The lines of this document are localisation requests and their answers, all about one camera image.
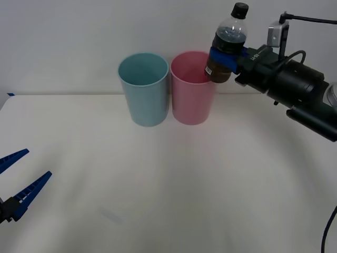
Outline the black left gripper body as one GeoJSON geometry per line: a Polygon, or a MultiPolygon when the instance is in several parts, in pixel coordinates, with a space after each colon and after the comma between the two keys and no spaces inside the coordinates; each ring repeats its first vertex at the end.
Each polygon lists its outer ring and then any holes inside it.
{"type": "Polygon", "coordinates": [[[12,204],[13,204],[13,198],[10,197],[6,201],[3,201],[1,199],[1,220],[0,223],[4,222],[5,220],[8,222],[11,222],[12,220],[12,204]]]}

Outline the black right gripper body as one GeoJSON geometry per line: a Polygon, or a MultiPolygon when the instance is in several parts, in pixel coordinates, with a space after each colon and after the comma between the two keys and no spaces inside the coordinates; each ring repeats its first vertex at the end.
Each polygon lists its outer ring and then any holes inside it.
{"type": "Polygon", "coordinates": [[[248,48],[248,57],[239,57],[238,74],[235,82],[249,86],[261,93],[281,93],[282,87],[277,79],[278,55],[273,48],[262,45],[258,49],[248,48]]]}

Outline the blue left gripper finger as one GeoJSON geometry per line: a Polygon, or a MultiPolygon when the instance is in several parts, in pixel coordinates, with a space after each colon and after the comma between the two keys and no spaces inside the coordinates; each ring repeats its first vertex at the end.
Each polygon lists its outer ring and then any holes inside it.
{"type": "Polygon", "coordinates": [[[28,187],[9,198],[9,218],[18,221],[28,210],[29,205],[52,176],[50,171],[43,174],[28,187]]]}
{"type": "Polygon", "coordinates": [[[29,153],[28,149],[23,149],[7,155],[3,158],[0,158],[0,174],[2,174],[5,170],[7,170],[10,166],[12,166],[15,162],[21,159],[23,156],[29,153]]]}

